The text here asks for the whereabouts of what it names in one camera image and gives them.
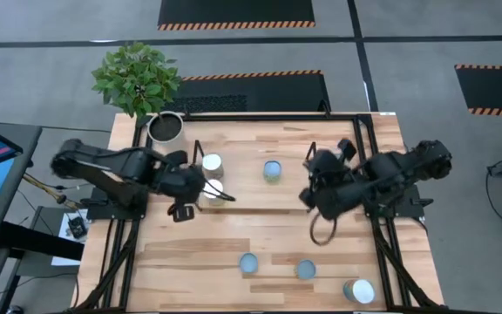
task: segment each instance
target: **white paper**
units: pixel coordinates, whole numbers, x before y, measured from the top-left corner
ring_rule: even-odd
[[[69,219],[77,218],[78,213],[80,213],[80,215],[85,220],[85,227],[86,227],[86,230],[88,231],[88,229],[90,228],[91,225],[90,225],[90,222],[86,219],[87,210],[80,209],[75,213],[67,213],[67,215],[66,214],[63,215],[63,218],[61,219],[61,227],[59,227],[59,235],[58,236],[60,238],[64,238],[64,239],[75,241],[75,242],[85,243],[86,235],[81,237],[80,239],[75,239],[75,237],[73,236],[71,231],[69,231],[69,224],[67,224]],[[80,265],[80,261],[70,260],[68,258],[54,256],[51,259],[51,266],[79,266],[79,265]]]

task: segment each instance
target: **gray floor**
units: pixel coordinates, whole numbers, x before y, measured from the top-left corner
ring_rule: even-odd
[[[0,41],[151,38],[350,36],[343,0],[313,0],[318,27],[307,30],[158,32],[157,0],[0,0]],[[356,0],[364,36],[502,35],[502,0]],[[354,44],[163,46],[182,75],[323,70],[334,110],[366,111]],[[90,70],[112,48],[0,49],[0,121],[109,130],[116,112],[92,92]],[[502,42],[367,44],[381,111],[397,112],[404,140],[439,139],[453,154],[445,181],[420,184],[436,202],[427,225],[444,299],[457,309],[502,312],[502,222],[485,196],[485,166],[502,159],[502,117],[468,114],[454,65],[502,65]],[[109,134],[45,129],[31,173],[56,183],[48,168],[63,140],[106,146]],[[28,186],[37,205],[55,205]],[[490,190],[502,212],[502,179]],[[84,197],[76,191],[71,197]],[[8,217],[32,215],[20,195]],[[14,299],[29,313],[58,311],[71,300],[71,278],[39,280]]]

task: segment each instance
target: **green plant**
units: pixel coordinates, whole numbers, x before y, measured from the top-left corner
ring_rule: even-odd
[[[92,90],[103,93],[105,105],[117,106],[131,117],[159,114],[180,86],[178,69],[169,66],[175,61],[143,43],[119,47],[107,52],[102,66],[92,71]]]

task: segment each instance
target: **wooden tabletop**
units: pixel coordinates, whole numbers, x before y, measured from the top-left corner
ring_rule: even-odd
[[[373,113],[373,121],[379,150],[404,150],[395,115]],[[133,119],[118,114],[109,148],[129,147],[134,129]],[[190,222],[174,223],[166,215],[172,200],[163,195],[150,197],[139,231],[129,311],[385,309],[375,244],[363,210],[356,208],[342,215],[336,238],[319,247],[309,239],[312,216],[305,213],[297,197],[307,186],[307,172],[301,164],[311,142],[316,141],[318,148],[335,149],[341,138],[354,140],[351,122],[187,122],[185,132],[190,155],[193,141],[198,139],[205,153],[222,156],[225,176],[221,181],[237,202],[207,207],[209,210],[196,213]],[[362,133],[369,147],[366,130]],[[282,164],[278,185],[266,186],[262,180],[266,160]],[[429,297],[442,303],[424,230],[412,220],[396,220],[396,225],[405,267]],[[98,283],[107,227],[107,221],[91,225],[78,274],[81,300]],[[315,235],[327,236],[330,228],[320,220]],[[259,270],[253,275],[242,275],[239,270],[239,258],[245,252],[259,258]],[[295,265],[301,259],[315,263],[314,279],[296,278]],[[396,275],[390,270],[399,304]],[[122,276],[120,270],[112,304],[119,301]],[[344,283],[354,278],[367,279],[374,285],[374,303],[354,304],[343,296]]]

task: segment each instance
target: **black floor mat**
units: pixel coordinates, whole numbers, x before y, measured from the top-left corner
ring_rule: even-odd
[[[502,116],[502,65],[456,65],[468,111]]]
[[[160,31],[314,27],[311,0],[163,0]]]
[[[209,75],[183,78],[165,110],[190,113],[316,112],[329,97],[320,71]]]

